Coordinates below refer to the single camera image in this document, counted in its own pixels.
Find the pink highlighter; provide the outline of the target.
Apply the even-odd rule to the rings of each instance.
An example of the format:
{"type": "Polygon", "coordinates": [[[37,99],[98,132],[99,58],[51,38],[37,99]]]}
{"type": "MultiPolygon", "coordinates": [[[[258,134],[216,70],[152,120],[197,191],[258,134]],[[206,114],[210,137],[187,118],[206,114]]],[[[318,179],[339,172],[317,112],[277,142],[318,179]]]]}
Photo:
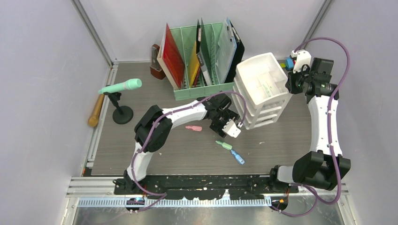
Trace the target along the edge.
{"type": "Polygon", "coordinates": [[[189,129],[189,130],[193,130],[193,131],[198,131],[198,132],[202,131],[201,126],[185,126],[185,128],[189,129]]]}

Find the green highlighter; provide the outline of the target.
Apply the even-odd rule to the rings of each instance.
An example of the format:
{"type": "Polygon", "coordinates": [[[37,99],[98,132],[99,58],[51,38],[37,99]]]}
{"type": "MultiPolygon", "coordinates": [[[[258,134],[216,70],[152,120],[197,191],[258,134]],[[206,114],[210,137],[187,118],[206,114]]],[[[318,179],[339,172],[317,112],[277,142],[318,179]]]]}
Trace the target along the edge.
{"type": "Polygon", "coordinates": [[[233,149],[233,147],[230,144],[228,144],[228,143],[225,143],[225,142],[222,142],[222,141],[215,141],[215,142],[218,145],[222,146],[223,148],[225,148],[227,150],[232,150],[233,149]]]}

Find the white drawer organizer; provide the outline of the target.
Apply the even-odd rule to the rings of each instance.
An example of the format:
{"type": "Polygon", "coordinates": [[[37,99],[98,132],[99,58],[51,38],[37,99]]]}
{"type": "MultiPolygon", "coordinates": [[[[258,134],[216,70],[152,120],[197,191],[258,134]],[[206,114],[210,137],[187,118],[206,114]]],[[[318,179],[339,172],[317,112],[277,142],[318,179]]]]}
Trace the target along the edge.
{"type": "Polygon", "coordinates": [[[259,128],[278,121],[292,94],[285,87],[287,75],[273,53],[264,53],[237,64],[232,96],[244,127],[259,128]]]}

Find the black clipboard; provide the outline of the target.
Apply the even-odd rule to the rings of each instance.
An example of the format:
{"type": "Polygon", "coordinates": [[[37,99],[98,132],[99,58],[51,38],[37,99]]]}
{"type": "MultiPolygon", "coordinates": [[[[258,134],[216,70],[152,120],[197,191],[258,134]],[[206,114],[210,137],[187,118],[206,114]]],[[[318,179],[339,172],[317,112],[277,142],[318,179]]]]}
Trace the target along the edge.
{"type": "Polygon", "coordinates": [[[230,22],[230,25],[231,25],[231,29],[232,29],[232,32],[233,32],[237,47],[236,47],[236,50],[235,50],[235,53],[234,53],[234,57],[233,57],[229,72],[228,72],[226,80],[225,80],[225,83],[233,82],[234,77],[236,75],[237,65],[242,61],[242,58],[243,58],[243,55],[244,55],[244,51],[245,51],[245,46],[244,46],[244,44],[242,42],[242,39],[240,38],[236,28],[234,27],[232,22],[230,22]]]}

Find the yellow book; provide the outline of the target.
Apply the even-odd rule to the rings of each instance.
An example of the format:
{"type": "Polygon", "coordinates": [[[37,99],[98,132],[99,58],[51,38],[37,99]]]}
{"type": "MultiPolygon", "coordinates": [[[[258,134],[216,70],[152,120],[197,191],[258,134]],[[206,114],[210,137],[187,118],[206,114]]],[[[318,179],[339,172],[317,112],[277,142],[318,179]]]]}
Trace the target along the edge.
{"type": "Polygon", "coordinates": [[[197,53],[198,53],[198,47],[199,47],[199,41],[195,41],[191,56],[190,56],[190,61],[188,65],[188,79],[189,79],[189,87],[192,88],[193,86],[196,85],[197,83],[197,76],[198,76],[198,71],[200,68],[200,63],[197,58],[197,53]]]}

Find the black book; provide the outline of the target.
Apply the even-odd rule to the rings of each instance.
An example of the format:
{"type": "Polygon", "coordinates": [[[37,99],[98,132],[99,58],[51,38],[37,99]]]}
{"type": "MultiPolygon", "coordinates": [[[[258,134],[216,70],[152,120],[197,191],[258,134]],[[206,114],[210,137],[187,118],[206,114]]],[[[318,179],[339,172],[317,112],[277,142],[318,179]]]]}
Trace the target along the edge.
{"type": "Polygon", "coordinates": [[[203,19],[197,21],[195,53],[200,64],[200,70],[203,76],[204,84],[206,86],[213,85],[212,66],[203,19]]]}

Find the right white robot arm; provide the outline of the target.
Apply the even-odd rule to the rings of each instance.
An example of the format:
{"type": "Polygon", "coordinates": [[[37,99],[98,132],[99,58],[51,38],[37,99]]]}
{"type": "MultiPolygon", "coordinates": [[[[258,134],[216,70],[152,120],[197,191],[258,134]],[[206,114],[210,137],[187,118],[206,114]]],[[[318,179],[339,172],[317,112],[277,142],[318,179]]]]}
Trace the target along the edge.
{"type": "Polygon", "coordinates": [[[307,154],[293,166],[276,165],[270,170],[268,187],[282,192],[292,183],[333,190],[350,170],[337,135],[336,112],[339,94],[331,83],[333,60],[315,58],[288,72],[286,88],[291,94],[304,93],[311,116],[311,144],[307,154]]]}

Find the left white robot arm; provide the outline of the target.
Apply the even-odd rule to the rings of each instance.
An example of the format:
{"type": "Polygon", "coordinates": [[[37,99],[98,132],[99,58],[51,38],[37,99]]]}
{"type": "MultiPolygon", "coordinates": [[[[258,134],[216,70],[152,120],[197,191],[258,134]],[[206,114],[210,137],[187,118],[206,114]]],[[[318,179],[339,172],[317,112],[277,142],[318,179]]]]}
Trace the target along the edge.
{"type": "Polygon", "coordinates": [[[170,131],[178,126],[200,120],[210,120],[210,129],[220,137],[238,137],[244,119],[230,110],[229,91],[199,97],[189,104],[175,108],[151,106],[134,128],[135,149],[130,165],[124,172],[126,188],[139,194],[153,154],[163,147],[170,131]]]}

